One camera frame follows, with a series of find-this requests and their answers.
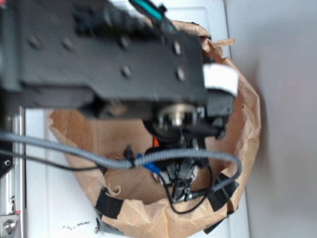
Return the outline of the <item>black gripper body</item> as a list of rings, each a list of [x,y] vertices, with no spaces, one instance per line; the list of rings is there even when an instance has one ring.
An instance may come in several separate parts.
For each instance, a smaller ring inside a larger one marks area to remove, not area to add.
[[[222,189],[235,187],[235,176],[219,175],[213,179],[210,159],[235,162],[235,156],[207,151],[205,139],[225,136],[232,105],[198,107],[176,104],[158,109],[145,121],[147,131],[158,140],[158,147],[148,149],[145,164],[158,176],[167,190],[169,202],[210,198]]]

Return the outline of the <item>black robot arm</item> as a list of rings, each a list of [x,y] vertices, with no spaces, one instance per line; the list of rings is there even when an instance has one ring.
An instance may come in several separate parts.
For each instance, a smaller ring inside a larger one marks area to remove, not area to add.
[[[107,169],[167,174],[174,202],[235,184],[236,156],[209,152],[224,137],[238,74],[203,53],[197,35],[176,28],[164,6],[132,5],[149,23],[108,0],[9,0],[0,10],[0,139],[53,149]],[[159,149],[121,161],[10,132],[20,108],[75,109],[91,119],[140,119]]]

